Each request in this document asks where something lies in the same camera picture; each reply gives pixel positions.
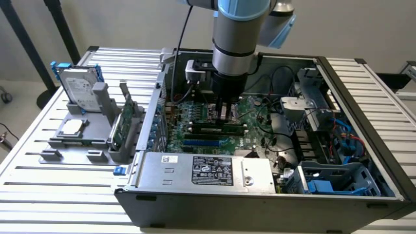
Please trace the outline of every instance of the robotic arm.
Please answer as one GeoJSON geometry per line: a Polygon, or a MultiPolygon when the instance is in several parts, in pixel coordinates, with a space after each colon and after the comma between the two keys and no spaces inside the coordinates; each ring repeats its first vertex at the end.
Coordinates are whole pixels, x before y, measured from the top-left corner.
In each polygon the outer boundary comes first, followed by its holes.
{"type": "Polygon", "coordinates": [[[182,0],[217,11],[213,26],[210,89],[217,94],[217,120],[222,104],[229,116],[230,99],[245,88],[256,45],[280,48],[294,23],[290,0],[182,0]]]}

